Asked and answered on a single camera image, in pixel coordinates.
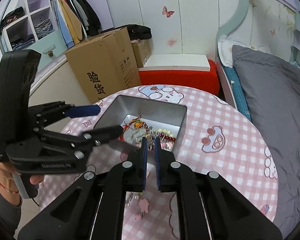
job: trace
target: gray blanket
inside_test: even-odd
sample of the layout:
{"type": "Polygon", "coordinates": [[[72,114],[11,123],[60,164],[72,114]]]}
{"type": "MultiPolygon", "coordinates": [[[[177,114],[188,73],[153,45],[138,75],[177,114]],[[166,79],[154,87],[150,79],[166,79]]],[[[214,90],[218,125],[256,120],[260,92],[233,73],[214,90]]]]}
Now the gray blanket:
{"type": "Polygon", "coordinates": [[[278,172],[274,224],[285,238],[300,221],[300,69],[270,54],[233,46],[233,64],[252,123],[278,172]]]}

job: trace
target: small cardboard box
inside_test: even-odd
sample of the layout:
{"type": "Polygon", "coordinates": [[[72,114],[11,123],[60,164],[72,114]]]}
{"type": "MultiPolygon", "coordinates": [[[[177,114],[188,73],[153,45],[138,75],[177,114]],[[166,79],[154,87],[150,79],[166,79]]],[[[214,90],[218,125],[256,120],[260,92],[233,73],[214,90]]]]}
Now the small cardboard box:
{"type": "Polygon", "coordinates": [[[138,68],[143,67],[151,56],[149,42],[147,40],[142,40],[138,43],[132,44],[132,48],[138,68]]]}
{"type": "Polygon", "coordinates": [[[141,85],[127,28],[87,39],[65,54],[91,103],[141,85]]]}

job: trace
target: black cable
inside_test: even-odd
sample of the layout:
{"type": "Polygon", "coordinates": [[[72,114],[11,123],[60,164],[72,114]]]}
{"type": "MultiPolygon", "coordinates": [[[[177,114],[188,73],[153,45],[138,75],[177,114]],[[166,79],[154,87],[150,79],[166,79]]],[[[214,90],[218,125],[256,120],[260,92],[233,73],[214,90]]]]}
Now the black cable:
{"type": "Polygon", "coordinates": [[[39,204],[34,200],[34,198],[32,198],[32,200],[37,206],[39,206],[39,204]]]}

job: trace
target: pink checkered tablecloth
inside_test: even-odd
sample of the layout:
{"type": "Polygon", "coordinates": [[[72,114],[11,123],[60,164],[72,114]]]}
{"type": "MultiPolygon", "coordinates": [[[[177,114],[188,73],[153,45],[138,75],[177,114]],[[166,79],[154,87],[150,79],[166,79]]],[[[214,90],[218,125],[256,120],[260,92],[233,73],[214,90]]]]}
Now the pink checkered tablecloth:
{"type": "MultiPolygon", "coordinates": [[[[90,130],[120,94],[186,105],[186,133],[177,161],[196,172],[206,174],[208,171],[217,171],[273,221],[277,208],[278,175],[270,151],[248,119],[210,93],[173,85],[130,88],[99,101],[97,104],[101,107],[101,113],[98,116],[72,119],[63,133],[78,135],[90,130]]],[[[121,158],[121,153],[108,145],[95,147],[87,170],[96,173],[109,171],[122,161],[121,158]]],[[[178,239],[176,196],[174,193],[160,193],[157,190],[155,167],[148,164],[148,171],[147,186],[142,196],[149,202],[148,213],[142,219],[138,218],[139,200],[134,199],[125,209],[122,239],[178,239]]],[[[79,176],[46,176],[39,188],[41,209],[79,176]]]]}

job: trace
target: light green drawer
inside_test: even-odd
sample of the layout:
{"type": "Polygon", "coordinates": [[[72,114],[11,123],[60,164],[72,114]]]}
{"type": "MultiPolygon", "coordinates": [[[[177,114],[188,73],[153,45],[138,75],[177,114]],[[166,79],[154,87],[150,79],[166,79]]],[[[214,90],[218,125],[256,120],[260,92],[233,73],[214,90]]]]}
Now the light green drawer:
{"type": "Polygon", "coordinates": [[[41,54],[38,72],[42,70],[47,64],[54,60],[57,56],[67,50],[67,46],[60,30],[55,30],[53,33],[38,40],[27,49],[33,49],[41,54]],[[53,51],[53,57],[49,57],[47,51],[53,51]]]}

